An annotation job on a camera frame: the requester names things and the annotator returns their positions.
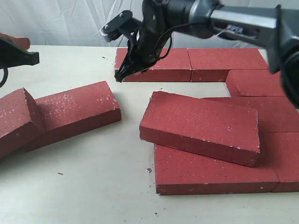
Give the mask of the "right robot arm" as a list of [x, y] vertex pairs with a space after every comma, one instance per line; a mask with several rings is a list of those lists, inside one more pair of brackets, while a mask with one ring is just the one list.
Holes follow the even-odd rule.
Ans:
[[142, 14], [114, 76], [117, 82], [155, 65], [173, 32], [201, 39], [218, 35], [265, 49], [270, 72], [280, 73], [286, 96], [299, 105], [298, 10], [230, 7], [218, 0], [145, 0]]

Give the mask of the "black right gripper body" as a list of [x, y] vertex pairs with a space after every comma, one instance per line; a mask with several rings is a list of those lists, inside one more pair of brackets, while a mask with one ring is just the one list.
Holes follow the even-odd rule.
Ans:
[[142, 25], [128, 39], [126, 59], [130, 70], [146, 70], [160, 60], [160, 54], [172, 32], [172, 0], [144, 0], [142, 2]]

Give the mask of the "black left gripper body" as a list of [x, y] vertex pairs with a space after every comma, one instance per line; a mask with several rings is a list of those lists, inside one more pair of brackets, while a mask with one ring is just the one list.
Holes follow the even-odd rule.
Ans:
[[0, 39], [0, 68], [39, 64], [39, 53], [20, 49], [13, 43]]

